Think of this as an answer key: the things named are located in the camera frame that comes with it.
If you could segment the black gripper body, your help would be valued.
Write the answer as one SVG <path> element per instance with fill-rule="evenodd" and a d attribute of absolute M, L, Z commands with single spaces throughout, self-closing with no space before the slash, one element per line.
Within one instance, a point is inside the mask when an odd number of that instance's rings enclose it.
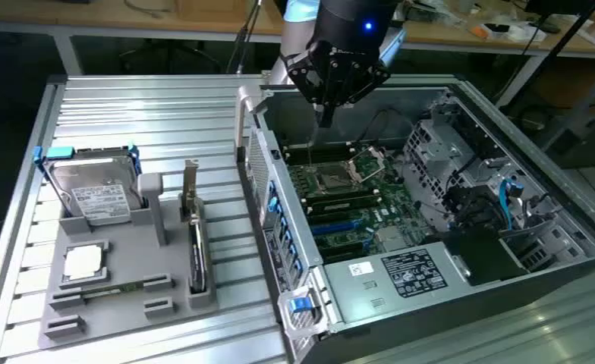
<path fill-rule="evenodd" d="M 321 1 L 317 10 L 308 57 L 324 81 L 329 67 L 360 63 L 364 68 L 384 63 L 378 58 L 392 15 L 394 1 Z"/>

